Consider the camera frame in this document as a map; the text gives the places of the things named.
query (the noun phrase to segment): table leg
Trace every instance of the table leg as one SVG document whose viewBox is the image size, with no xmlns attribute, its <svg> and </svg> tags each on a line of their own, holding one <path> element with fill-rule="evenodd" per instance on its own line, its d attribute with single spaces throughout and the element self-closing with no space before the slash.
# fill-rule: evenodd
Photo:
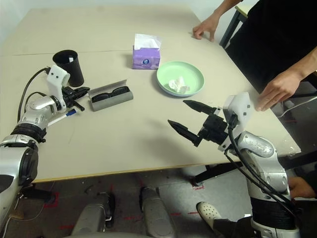
<svg viewBox="0 0 317 238">
<path fill-rule="evenodd" d="M 223 34 L 223 37 L 219 43 L 224 49 L 228 45 L 228 42 L 229 42 L 233 32 L 237 28 L 239 21 L 245 22 L 246 19 L 247 18 L 244 15 L 242 15 L 240 12 L 236 11 L 234 13 L 234 15 L 229 23 L 229 26 L 228 26 L 227 30 L 225 31 L 225 33 Z"/>
<path fill-rule="evenodd" d="M 299 156 L 297 158 L 293 158 L 293 159 L 289 158 L 288 156 L 281 157 L 281 158 L 278 158 L 278 161 L 280 162 L 280 164 L 282 165 L 284 169 L 286 170 L 294 169 L 296 167 L 317 162 L 317 150 L 310 152 L 308 154 Z"/>
<path fill-rule="evenodd" d="M 242 166 L 241 162 L 237 162 L 237 164 L 240 167 Z M 234 169 L 236 169 L 236 167 L 231 163 L 219 164 L 212 168 L 210 166 L 206 166 L 206 171 L 202 172 L 199 175 L 196 175 L 193 178 L 192 183 L 194 186 L 201 186 L 203 181 L 224 174 L 226 172 L 232 171 Z"/>
<path fill-rule="evenodd" d="M 55 202 L 55 195 L 51 191 L 35 189 L 34 186 L 21 190 L 24 198 L 43 200 L 47 204 Z"/>
</svg>

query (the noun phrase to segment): gray floor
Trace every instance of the gray floor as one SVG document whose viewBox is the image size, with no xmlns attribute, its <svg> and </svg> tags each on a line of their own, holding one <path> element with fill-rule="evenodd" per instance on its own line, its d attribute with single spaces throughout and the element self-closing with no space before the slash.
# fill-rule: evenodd
<svg viewBox="0 0 317 238">
<path fill-rule="evenodd" d="M 316 150 L 317 102 L 294 109 L 292 115 L 281 119 L 303 153 Z M 53 191 L 58 201 L 46 207 L 37 219 L 29 222 L 11 220 L 7 238 L 61 238 L 70 234 L 81 210 L 97 192 L 112 191 L 116 196 L 115 224 L 111 231 L 145 233 L 138 195 L 142 186 L 157 187 L 176 224 L 181 238 L 214 237 L 210 228 L 196 211 L 196 204 L 207 201 L 215 205 L 223 217 L 238 220 L 251 213 L 245 178 L 233 171 L 192 187 L 191 176 L 204 171 L 204 167 L 111 175 L 103 177 L 58 181 Z M 52 183 L 37 187 L 49 189 Z M 25 219 L 40 211 L 42 203 L 37 200 L 21 200 L 17 210 L 24 211 Z"/>
</svg>

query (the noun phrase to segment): light green plate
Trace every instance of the light green plate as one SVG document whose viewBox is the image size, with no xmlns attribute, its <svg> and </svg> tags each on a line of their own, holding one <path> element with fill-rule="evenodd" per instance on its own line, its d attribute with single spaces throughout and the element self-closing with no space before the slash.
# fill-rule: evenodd
<svg viewBox="0 0 317 238">
<path fill-rule="evenodd" d="M 198 93 L 204 86 L 203 74 L 195 66 L 181 61 L 171 61 L 163 64 L 157 71 L 158 84 L 168 94 L 176 97 L 189 97 Z M 170 80 L 183 77 L 185 85 L 190 87 L 186 93 L 177 93 L 168 85 Z"/>
</svg>

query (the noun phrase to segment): human hand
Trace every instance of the human hand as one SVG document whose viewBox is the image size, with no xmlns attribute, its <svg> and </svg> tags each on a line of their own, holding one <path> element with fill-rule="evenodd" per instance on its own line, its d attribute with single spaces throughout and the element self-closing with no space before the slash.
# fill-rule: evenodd
<svg viewBox="0 0 317 238">
<path fill-rule="evenodd" d="M 257 111 L 265 111 L 278 102 L 285 101 L 297 90 L 302 77 L 295 71 L 286 70 L 267 84 L 259 96 Z"/>
<path fill-rule="evenodd" d="M 220 19 L 219 16 L 212 14 L 205 21 L 203 21 L 200 25 L 195 26 L 193 28 L 194 37 L 198 40 L 201 40 L 202 35 L 204 34 L 204 31 L 208 31 L 210 33 L 209 40 L 211 42 L 214 42 L 214 33 L 215 33 L 216 28 L 218 26 L 219 19 Z"/>
<path fill-rule="evenodd" d="M 288 178 L 288 185 L 291 192 L 291 198 L 314 198 L 317 196 L 313 188 L 301 177 Z"/>
</svg>

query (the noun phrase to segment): white tissue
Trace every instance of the white tissue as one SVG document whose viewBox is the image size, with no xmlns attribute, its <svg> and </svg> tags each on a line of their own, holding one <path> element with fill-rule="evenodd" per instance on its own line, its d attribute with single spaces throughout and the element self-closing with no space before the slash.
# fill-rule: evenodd
<svg viewBox="0 0 317 238">
<path fill-rule="evenodd" d="M 140 48 L 160 48 L 161 42 L 162 40 L 158 36 L 135 34 L 134 49 L 139 50 Z"/>
<path fill-rule="evenodd" d="M 168 86 L 177 93 L 186 93 L 186 91 L 190 90 L 190 87 L 185 85 L 185 81 L 182 76 L 176 80 L 170 80 L 168 82 Z"/>
</svg>

